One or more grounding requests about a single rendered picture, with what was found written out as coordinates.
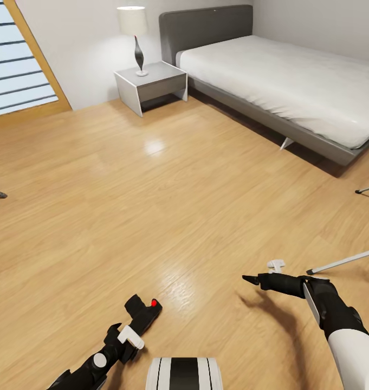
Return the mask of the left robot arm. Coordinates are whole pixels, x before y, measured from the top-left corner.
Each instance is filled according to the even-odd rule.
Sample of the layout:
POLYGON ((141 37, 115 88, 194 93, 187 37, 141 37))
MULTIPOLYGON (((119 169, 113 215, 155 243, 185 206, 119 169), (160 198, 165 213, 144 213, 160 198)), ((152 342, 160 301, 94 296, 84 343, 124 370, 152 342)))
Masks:
POLYGON ((121 324, 111 325, 102 350, 90 356, 75 372, 71 373, 70 369, 63 372, 46 390, 100 390, 106 382, 106 373, 117 360, 122 364, 133 360, 144 346, 144 341, 129 325, 120 332, 121 324))

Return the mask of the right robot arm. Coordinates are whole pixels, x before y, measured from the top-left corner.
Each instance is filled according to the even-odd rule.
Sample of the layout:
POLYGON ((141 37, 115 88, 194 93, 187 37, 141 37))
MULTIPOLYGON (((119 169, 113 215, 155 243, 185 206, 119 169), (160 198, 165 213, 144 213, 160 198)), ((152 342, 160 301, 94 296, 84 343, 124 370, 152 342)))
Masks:
POLYGON ((273 268, 243 279, 273 290, 306 299, 333 354, 344 390, 369 390, 369 332, 354 307, 347 307, 328 278, 282 274, 284 260, 267 263, 273 268))

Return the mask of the digital camera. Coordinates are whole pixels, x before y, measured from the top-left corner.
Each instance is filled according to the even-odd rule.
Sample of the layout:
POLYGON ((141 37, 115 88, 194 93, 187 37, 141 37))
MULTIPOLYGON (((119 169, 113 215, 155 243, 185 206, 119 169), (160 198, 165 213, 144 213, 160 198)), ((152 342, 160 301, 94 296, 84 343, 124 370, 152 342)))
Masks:
POLYGON ((158 300, 153 299, 151 306, 147 307, 137 294, 133 295, 124 307, 133 319, 129 326, 139 336, 143 334, 162 310, 162 305, 158 300))

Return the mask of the camera tripod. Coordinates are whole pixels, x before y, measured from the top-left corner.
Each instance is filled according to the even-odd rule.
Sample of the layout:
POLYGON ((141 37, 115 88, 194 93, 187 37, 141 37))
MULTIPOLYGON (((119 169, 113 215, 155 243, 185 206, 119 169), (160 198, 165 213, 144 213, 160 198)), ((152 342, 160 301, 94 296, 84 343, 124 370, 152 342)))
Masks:
MULTIPOLYGON (((369 190, 369 187, 365 188, 363 190, 356 190, 355 192, 357 194, 361 194, 362 192, 365 192, 365 191, 368 191, 368 190, 369 190)), ((360 253, 358 255, 355 255, 355 256, 352 256, 352 257, 349 257, 349 258, 346 258, 346 259, 342 259, 342 260, 339 260, 337 262, 334 262, 334 263, 331 263, 331 264, 327 264, 327 265, 324 265, 324 266, 316 268, 316 269, 309 270, 309 271, 307 271, 307 274, 308 275, 314 275, 315 273, 318 273, 320 271, 323 271, 323 270, 326 270, 326 269, 330 269, 332 267, 335 267, 335 266, 338 266, 338 265, 342 265, 342 264, 345 264, 345 263, 348 263, 348 262, 351 262, 351 261, 354 261, 354 260, 358 260, 358 259, 361 259, 361 258, 364 258, 364 257, 367 257, 367 256, 369 256, 369 250, 365 251, 363 253, 360 253)))

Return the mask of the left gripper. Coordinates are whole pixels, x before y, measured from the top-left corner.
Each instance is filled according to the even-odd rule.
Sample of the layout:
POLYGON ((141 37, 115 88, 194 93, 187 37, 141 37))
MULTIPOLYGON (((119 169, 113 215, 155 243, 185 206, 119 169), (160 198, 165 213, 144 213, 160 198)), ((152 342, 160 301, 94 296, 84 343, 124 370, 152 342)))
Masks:
MULTIPOLYGON (((104 339, 105 346, 111 345, 116 350, 116 361, 119 359, 119 361, 122 364, 125 364, 129 359, 133 360, 138 352, 138 348, 135 347, 128 339, 126 342, 121 343, 117 336, 120 334, 120 331, 118 328, 121 326, 122 323, 117 323, 114 325, 111 325, 109 330, 107 331, 107 336, 104 339)), ((115 365, 114 363, 114 365, 115 365)))

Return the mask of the robot trunk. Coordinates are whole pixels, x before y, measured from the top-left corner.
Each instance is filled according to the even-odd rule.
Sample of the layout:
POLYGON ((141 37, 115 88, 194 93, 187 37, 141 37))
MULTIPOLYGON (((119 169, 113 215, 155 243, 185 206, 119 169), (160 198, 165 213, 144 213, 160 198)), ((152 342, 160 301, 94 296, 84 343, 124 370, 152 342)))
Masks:
POLYGON ((223 390, 223 384, 214 357, 155 357, 145 390, 223 390))

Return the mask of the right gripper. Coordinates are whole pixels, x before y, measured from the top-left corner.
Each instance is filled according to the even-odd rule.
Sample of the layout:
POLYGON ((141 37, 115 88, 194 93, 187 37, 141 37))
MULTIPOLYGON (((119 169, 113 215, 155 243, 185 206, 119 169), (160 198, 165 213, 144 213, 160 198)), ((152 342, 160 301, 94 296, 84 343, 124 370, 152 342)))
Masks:
POLYGON ((281 273, 263 273, 258 276, 246 276, 243 275, 243 279, 248 282, 259 285, 261 284, 262 290, 273 290, 284 294, 289 294, 287 289, 287 279, 289 275, 281 273))

